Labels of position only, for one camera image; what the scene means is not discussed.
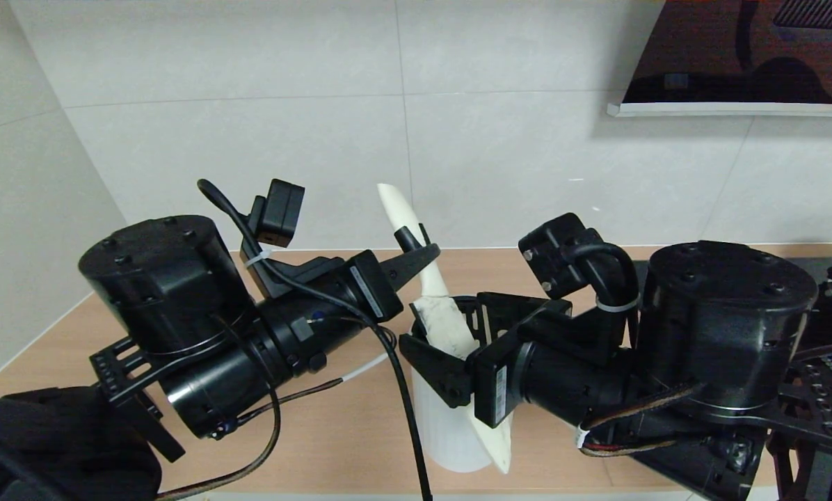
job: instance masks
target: barcode label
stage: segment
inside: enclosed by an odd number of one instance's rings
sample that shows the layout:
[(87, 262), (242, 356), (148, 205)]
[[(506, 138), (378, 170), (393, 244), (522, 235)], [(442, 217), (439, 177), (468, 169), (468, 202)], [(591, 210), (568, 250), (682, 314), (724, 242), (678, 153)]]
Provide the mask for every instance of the barcode label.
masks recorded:
[(506, 365), (496, 371), (496, 422), (506, 417)]

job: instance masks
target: wooden table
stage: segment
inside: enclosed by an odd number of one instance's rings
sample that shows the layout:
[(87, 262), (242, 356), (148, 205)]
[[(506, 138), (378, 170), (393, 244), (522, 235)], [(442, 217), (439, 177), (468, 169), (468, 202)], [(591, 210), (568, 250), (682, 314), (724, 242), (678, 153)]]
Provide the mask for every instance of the wooden table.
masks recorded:
[[(763, 247), (790, 256), (832, 256), (832, 245)], [(654, 248), (628, 248), (633, 259), (647, 259)], [(324, 253), (348, 257), (352, 253)], [(392, 251), (379, 251), (387, 259)], [(317, 253), (278, 253), (301, 263)], [(482, 291), (541, 297), (543, 292), (517, 250), (448, 250), (439, 260), (452, 294)], [(247, 283), (257, 295), (251, 281)], [(418, 287), (401, 292), (404, 304), (417, 297)], [(569, 297), (575, 310), (594, 304), (590, 291)], [(409, 329), (409, 312), (387, 325), (397, 333)], [(0, 395), (50, 386), (95, 382), (88, 357), (125, 333), (104, 304), (89, 297), (57, 323), (0, 374)], [(329, 356), (317, 375), (305, 375), (282, 387), (280, 396), (345, 374), (381, 352), (380, 342), (364, 332)], [(231, 472), (250, 462), (271, 433), (271, 413), (242, 427), (222, 441), (198, 440), (184, 427), (158, 386), (151, 394), (166, 417), (163, 422), (187, 450), (175, 464), (164, 464), (163, 489)], [(285, 493), (415, 493), (419, 490), (412, 448), (400, 396), (388, 363), (349, 384), (282, 407), (282, 434), (264, 466), (228, 488), (236, 492)], [(658, 473), (632, 459), (590, 459), (574, 447), (568, 425), (530, 405), (515, 410), (513, 457), (508, 475), (493, 467), (460, 475), (430, 460), (429, 478), (436, 493), (597, 493), (669, 491), (679, 489)], [(768, 454), (755, 485), (772, 485)]]

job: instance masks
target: white wire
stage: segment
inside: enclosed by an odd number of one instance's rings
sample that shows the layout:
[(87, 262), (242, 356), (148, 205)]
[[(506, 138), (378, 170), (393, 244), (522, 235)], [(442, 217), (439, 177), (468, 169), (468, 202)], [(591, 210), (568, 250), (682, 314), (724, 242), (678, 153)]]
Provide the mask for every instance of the white wire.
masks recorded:
[(350, 373), (343, 375), (342, 383), (345, 383), (345, 381), (358, 377), (360, 374), (369, 371), (369, 369), (374, 368), (376, 365), (380, 365), (383, 361), (385, 361), (386, 358), (388, 358), (387, 353), (383, 353), (379, 356), (376, 356), (374, 359), (370, 360), (366, 364), (361, 365), (361, 367), (358, 367)]

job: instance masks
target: grout line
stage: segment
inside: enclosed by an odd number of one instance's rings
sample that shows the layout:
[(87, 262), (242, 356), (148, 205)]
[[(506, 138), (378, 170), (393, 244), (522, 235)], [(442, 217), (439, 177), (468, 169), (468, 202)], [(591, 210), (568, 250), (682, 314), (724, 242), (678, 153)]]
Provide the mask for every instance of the grout line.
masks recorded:
[(605, 476), (607, 477), (607, 483), (608, 483), (608, 485), (610, 485), (611, 487), (614, 487), (614, 478), (611, 476), (611, 470), (608, 470), (608, 469), (607, 469), (607, 461), (605, 461), (604, 459), (602, 459), (602, 460), (601, 460), (601, 466), (602, 466), (602, 467), (604, 468), (604, 470), (605, 470)]
[(34, 113), (32, 115), (29, 115), (27, 117), (15, 118), (14, 120), (9, 120), (9, 121), (6, 121), (3, 124), (0, 124), (0, 127), (5, 127), (6, 125), (11, 125), (11, 124), (15, 124), (15, 123), (18, 123), (18, 122), (22, 122), (24, 120), (27, 120), (27, 118), (41, 117), (42, 115), (47, 115), (48, 113), (51, 113), (51, 112), (54, 112), (54, 111), (63, 111), (63, 109), (60, 106), (58, 106), (57, 108), (51, 108), (51, 110), (40, 111), (38, 113)]
[[(401, 65), (401, 86), (403, 89), (403, 64)], [(461, 92), (410, 92), (402, 94), (350, 94), (350, 95), (256, 95), (246, 97), (199, 97), (193, 99), (162, 99), (155, 101), (129, 101), (129, 102), (99, 102), (99, 104), (75, 104), (64, 106), (63, 110), (76, 110), (79, 108), (99, 108), (107, 106), (124, 106), (134, 104), (169, 104), (169, 102), (213, 102), (213, 101), (259, 101), (269, 99), (343, 99), (361, 97), (394, 97), (398, 95), (493, 95), (493, 94), (570, 94), (580, 92), (621, 92), (626, 89), (536, 89), (536, 90), (481, 90)]]
[(403, 137), (407, 146), (407, 180), (410, 183), (410, 205), (416, 210), (413, 195), (413, 157), (410, 156), (410, 121), (407, 120), (407, 91), (403, 87), (403, 50), (401, 49), (401, 16), (397, 10), (397, 0), (394, 0), (394, 22), (397, 25), (397, 63), (401, 69), (401, 102), (403, 104)]
[(737, 161), (741, 158), (741, 152), (744, 151), (744, 145), (746, 145), (747, 137), (750, 136), (750, 131), (753, 129), (753, 124), (756, 123), (756, 117), (753, 117), (750, 120), (750, 125), (747, 126), (747, 131), (744, 133), (744, 139), (741, 140), (741, 145), (737, 147), (737, 153), (735, 153), (735, 159), (731, 162), (731, 168), (728, 169), (728, 174), (725, 176), (725, 181), (722, 183), (722, 187), (719, 188), (719, 194), (716, 196), (716, 202), (712, 203), (712, 209), (710, 209), (710, 215), (706, 219), (705, 225), (703, 225), (703, 229), (700, 231), (700, 237), (698, 240), (702, 240), (703, 235), (706, 234), (706, 230), (709, 229), (710, 223), (712, 222), (712, 217), (716, 214), (716, 209), (719, 206), (719, 202), (721, 202), (722, 194), (725, 193), (725, 187), (728, 186), (728, 181), (731, 180), (731, 174), (735, 171), (735, 167), (737, 167)]
[(2, 371), (4, 371), (6, 367), (11, 365), (13, 363), (13, 361), (15, 361), (18, 358), (18, 356), (24, 354), (24, 352), (27, 349), (29, 349), (29, 347), (32, 346), (34, 342), (37, 342), (42, 336), (47, 334), (48, 331), (53, 329), (54, 326), (57, 326), (57, 324), (59, 324), (60, 321), (63, 320), (64, 317), (68, 316), (70, 313), (72, 313), (74, 310), (76, 310), (76, 308), (78, 308), (82, 303), (84, 303), (86, 301), (86, 299), (90, 298), (92, 294), (94, 294), (94, 292), (88, 292), (88, 294), (86, 294), (84, 298), (79, 299), (78, 303), (76, 303), (72, 307), (70, 307), (69, 310), (66, 310), (65, 312), (63, 312), (63, 314), (60, 315), (60, 317), (58, 317), (57, 320), (52, 321), (48, 327), (46, 327), (41, 333), (38, 333), (38, 336), (35, 336), (35, 338), (33, 338), (30, 342), (28, 342), (26, 344), (26, 346), (24, 346), (24, 348), (22, 348), (17, 353), (15, 353), (15, 355), (12, 356), (12, 358), (10, 358), (9, 361), (3, 363), (2, 367), (0, 367), (0, 373)]
[(335, 98), (359, 98), (359, 97), (394, 97), (400, 94), (351, 94), (351, 95), (255, 95), (246, 97), (197, 97), (193, 99), (160, 99), (155, 101), (130, 101), (130, 102), (101, 102), (101, 104), (76, 104), (64, 106), (64, 110), (76, 110), (78, 108), (98, 108), (102, 106), (124, 106), (129, 104), (169, 104), (169, 102), (213, 102), (213, 101), (262, 101), (269, 99), (335, 99)]

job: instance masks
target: white cylindrical container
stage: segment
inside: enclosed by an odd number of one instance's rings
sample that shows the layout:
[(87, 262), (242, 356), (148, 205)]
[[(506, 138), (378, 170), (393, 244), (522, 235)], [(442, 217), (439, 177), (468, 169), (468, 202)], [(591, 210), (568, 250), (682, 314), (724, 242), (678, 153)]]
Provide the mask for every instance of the white cylindrical container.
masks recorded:
[(413, 407), (425, 453), (451, 472), (476, 472), (488, 466), (490, 457), (469, 423), (469, 415), (461, 407), (448, 407), (419, 373), (412, 370), (412, 374)]

